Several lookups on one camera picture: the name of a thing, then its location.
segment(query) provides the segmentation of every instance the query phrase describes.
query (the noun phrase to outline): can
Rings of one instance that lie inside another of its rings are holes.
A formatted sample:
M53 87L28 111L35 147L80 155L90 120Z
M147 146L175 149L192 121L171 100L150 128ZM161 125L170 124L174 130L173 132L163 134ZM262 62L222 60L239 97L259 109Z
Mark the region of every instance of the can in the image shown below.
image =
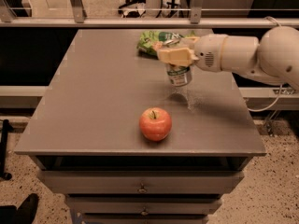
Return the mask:
M168 63L166 70L170 83L174 86L185 86L192 81L192 73L189 66L177 66Z

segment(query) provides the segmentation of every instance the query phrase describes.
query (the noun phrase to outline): gray tabletop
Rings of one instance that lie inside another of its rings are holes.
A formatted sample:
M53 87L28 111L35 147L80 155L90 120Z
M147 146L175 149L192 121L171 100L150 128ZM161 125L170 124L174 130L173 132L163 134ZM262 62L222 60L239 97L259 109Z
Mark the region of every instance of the gray tabletop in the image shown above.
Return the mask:
M138 54L141 33L78 31L15 151L28 155L265 153L232 74L192 67L192 82L176 89L163 63ZM166 109L173 120L171 133L159 143L145 139L138 127L142 112L153 106Z

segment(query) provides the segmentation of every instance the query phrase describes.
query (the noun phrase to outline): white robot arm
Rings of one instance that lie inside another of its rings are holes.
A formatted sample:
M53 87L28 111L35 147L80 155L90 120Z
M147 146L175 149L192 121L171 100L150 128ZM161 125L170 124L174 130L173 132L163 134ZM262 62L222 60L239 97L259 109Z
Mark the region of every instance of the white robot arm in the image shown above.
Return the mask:
M174 65L194 63L211 72L229 71L269 85L289 83L299 91L299 32L291 27L273 28L261 42L250 36L205 35L188 48L158 50L158 58Z

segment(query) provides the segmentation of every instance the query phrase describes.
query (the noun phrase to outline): red apple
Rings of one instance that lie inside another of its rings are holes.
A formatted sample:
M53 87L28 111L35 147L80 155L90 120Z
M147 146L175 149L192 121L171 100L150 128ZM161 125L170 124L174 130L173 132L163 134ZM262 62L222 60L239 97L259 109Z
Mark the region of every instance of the red apple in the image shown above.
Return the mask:
M172 126L170 115L159 107L149 108L143 112L139 119L139 127L146 138L151 141L165 139Z

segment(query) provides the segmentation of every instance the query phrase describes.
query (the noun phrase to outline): drawer knob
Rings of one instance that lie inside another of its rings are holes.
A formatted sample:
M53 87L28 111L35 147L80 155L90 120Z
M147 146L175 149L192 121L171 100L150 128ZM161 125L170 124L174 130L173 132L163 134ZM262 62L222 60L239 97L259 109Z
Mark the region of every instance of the drawer knob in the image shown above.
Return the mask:
M149 214L149 212L147 211L146 208L143 209L143 211L141 212L142 216L147 216Z
M144 185L141 184L141 188L138 190L139 193L147 193L148 191L144 188Z

